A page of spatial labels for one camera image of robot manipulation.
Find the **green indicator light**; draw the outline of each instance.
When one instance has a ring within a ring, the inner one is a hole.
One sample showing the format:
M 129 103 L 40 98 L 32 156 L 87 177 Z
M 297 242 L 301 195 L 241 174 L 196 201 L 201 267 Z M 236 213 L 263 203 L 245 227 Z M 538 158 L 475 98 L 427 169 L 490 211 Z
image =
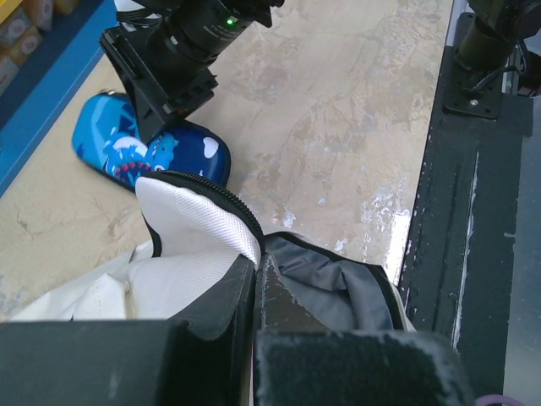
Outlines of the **green indicator light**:
M 231 16 L 226 20 L 226 24 L 229 25 L 229 26 L 232 26 L 232 25 L 235 25 L 237 23 L 237 21 L 238 21 L 238 19 Z

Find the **blue shelf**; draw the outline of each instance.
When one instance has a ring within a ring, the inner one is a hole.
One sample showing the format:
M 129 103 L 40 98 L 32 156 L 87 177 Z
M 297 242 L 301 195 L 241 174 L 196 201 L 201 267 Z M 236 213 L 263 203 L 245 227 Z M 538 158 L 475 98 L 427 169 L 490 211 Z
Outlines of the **blue shelf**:
M 112 0 L 84 0 L 52 31 L 0 96 L 0 196 L 103 55 L 102 31 L 116 25 Z

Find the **black zipper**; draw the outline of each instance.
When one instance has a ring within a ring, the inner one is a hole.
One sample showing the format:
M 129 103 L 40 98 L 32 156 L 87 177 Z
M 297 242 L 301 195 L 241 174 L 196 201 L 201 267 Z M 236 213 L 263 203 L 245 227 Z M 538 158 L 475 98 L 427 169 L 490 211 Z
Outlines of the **black zipper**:
M 203 195 L 212 200 L 212 202 L 222 210 L 237 216 L 244 222 L 249 231 L 257 239 L 261 248 L 261 254 L 265 253 L 265 237 L 261 230 L 260 223 L 244 202 L 229 190 L 222 188 L 219 184 L 214 183 L 208 178 L 203 178 L 202 176 L 193 175 L 191 173 L 158 171 L 145 173 L 142 177 L 161 180 L 179 188 L 187 188 L 193 190 L 193 192 L 198 195 Z
M 326 250 L 324 248 L 321 248 L 317 245 L 313 245 L 310 243 L 307 243 L 306 241 L 303 241 L 299 239 L 298 237 L 295 237 L 293 234 L 290 233 L 274 233 L 271 235 L 279 235 L 283 239 L 288 240 L 289 242 L 296 244 L 300 247 L 305 248 L 306 250 L 312 250 L 319 254 L 322 254 L 329 258 L 333 262 L 337 261 L 350 261 L 354 264 L 359 264 L 362 266 L 365 266 L 368 268 L 378 285 L 380 286 L 381 293 L 383 293 L 383 298 L 385 302 L 387 303 L 387 307 L 389 308 L 389 312 L 391 313 L 391 320 L 392 325 L 395 327 L 396 330 L 405 330 L 406 327 L 404 326 L 404 321 L 402 320 L 402 314 L 400 312 L 400 307 L 398 305 L 398 298 L 396 297 L 395 291 L 391 287 L 391 282 L 389 281 L 389 278 L 385 274 L 385 271 L 381 266 L 375 266 L 375 265 L 368 265 L 364 264 L 363 262 L 359 261 L 353 261 L 349 258 L 345 258 L 343 256 L 338 255 L 335 252 Z

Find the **black bracket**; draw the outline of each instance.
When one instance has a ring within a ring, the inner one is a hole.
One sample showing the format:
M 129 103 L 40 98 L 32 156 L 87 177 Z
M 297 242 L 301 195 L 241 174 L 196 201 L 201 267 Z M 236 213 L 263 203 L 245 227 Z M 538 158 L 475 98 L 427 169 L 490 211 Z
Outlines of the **black bracket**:
M 462 67 L 456 58 L 474 18 L 474 13 L 463 13 L 456 22 L 455 57 L 451 62 L 443 108 L 455 114 L 496 119 L 501 109 L 503 73 L 497 74 L 483 89 L 470 93 L 467 89 L 472 89 L 483 77 Z

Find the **beige tile floor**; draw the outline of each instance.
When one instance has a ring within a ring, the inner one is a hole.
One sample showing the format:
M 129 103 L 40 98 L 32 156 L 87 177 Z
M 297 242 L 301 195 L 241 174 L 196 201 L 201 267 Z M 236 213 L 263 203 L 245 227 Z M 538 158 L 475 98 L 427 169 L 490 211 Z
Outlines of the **beige tile floor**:
M 230 189 L 262 222 L 381 264 L 396 280 L 451 0 L 289 0 L 212 67 L 192 116 L 232 151 Z M 148 238 L 134 195 L 77 160 L 103 59 L 0 199 L 0 318 Z

